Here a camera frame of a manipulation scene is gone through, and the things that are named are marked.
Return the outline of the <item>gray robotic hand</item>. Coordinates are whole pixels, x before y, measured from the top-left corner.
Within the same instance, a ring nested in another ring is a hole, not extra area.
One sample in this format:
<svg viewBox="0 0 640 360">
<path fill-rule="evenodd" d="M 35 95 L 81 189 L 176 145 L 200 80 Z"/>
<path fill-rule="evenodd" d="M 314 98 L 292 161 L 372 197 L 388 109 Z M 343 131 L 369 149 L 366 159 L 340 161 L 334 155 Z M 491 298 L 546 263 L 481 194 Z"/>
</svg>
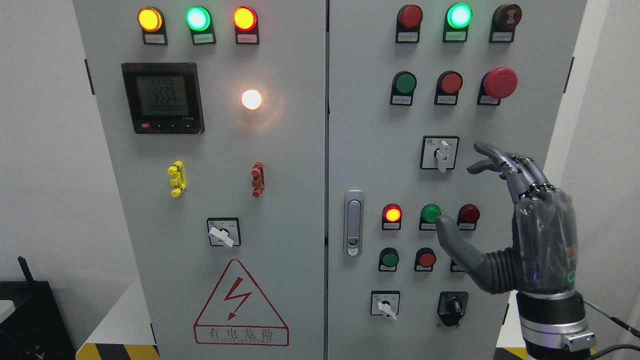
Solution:
<svg viewBox="0 0 640 360">
<path fill-rule="evenodd" d="M 533 159 L 475 142 L 487 159 L 467 168 L 490 170 L 505 180 L 513 202 L 513 244 L 482 253 L 467 243 L 446 215 L 436 219 L 438 242 L 480 289 L 490 294 L 512 290 L 554 296 L 574 290 L 578 264 L 578 230 L 572 202 L 553 186 Z"/>
</svg>

